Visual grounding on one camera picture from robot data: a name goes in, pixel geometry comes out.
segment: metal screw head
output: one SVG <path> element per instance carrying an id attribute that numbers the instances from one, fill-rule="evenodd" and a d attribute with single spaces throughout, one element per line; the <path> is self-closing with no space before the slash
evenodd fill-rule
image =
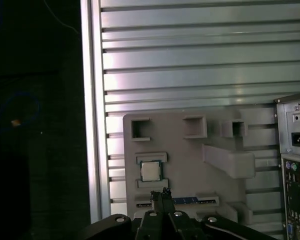
<path id="1" fill-rule="evenodd" d="M 180 217 L 180 216 L 182 216 L 182 212 L 176 211 L 176 212 L 174 213 L 174 215 L 175 215 L 176 217 Z"/>
<path id="2" fill-rule="evenodd" d="M 208 221 L 210 223 L 215 223 L 217 221 L 217 219 L 215 217 L 211 216 L 211 217 L 208 218 Z"/>
<path id="3" fill-rule="evenodd" d="M 125 219 L 124 219 L 123 217 L 118 217 L 118 218 L 116 219 L 116 221 L 117 221 L 118 223 L 122 223 L 122 222 L 125 221 Z"/>

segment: gray plastic insert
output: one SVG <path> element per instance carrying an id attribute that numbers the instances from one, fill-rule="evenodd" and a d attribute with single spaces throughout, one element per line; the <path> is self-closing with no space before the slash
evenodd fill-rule
<path id="1" fill-rule="evenodd" d="M 244 137 L 248 134 L 248 125 L 241 119 L 232 119 L 220 122 L 221 137 Z"/>
<path id="2" fill-rule="evenodd" d="M 233 179 L 249 179 L 256 176 L 255 155 L 251 152 L 202 145 L 202 154 L 205 163 L 224 171 Z"/>

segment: metal frame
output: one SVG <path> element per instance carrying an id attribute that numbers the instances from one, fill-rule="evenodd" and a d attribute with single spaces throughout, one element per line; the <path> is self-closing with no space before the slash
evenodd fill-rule
<path id="1" fill-rule="evenodd" d="M 81 0 L 85 128 L 90 220 L 111 214 L 100 0 Z"/>

